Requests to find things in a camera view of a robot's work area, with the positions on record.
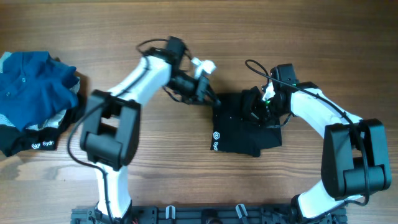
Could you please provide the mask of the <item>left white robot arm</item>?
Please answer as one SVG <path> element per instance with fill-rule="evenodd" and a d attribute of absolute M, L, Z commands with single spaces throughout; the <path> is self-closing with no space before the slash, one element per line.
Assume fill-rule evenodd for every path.
<path fill-rule="evenodd" d="M 139 144 L 141 111 L 161 88 L 170 88 L 188 105 L 220 104 L 208 77 L 216 65 L 190 56 L 182 39 L 170 36 L 162 48 L 142 50 L 137 67 L 108 91 L 95 90 L 88 99 L 80 147 L 85 166 L 98 178 L 99 201 L 94 218 L 101 223 L 129 223 L 132 199 L 127 182 L 128 165 Z"/>

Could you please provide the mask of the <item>black polo shirt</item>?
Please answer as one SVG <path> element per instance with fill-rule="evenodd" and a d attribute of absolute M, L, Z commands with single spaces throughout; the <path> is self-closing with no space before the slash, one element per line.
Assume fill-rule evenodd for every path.
<path fill-rule="evenodd" d="M 279 128 L 267 128 L 265 124 L 252 122 L 243 116 L 243 105 L 257 95 L 251 90 L 218 95 L 221 105 L 213 108 L 212 151 L 259 157 L 263 149 L 282 145 Z"/>

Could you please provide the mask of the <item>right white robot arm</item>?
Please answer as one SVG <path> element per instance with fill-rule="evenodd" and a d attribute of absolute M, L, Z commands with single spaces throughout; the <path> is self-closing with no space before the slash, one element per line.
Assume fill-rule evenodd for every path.
<path fill-rule="evenodd" d="M 254 73 L 266 78 L 263 96 L 246 113 L 267 123 L 283 115 L 306 121 L 323 139 L 321 179 L 293 197 L 289 220 L 309 223 L 348 204 L 365 206 L 392 183 L 386 132 L 378 119 L 362 119 L 328 99 L 312 82 L 300 82 L 291 63 Z"/>

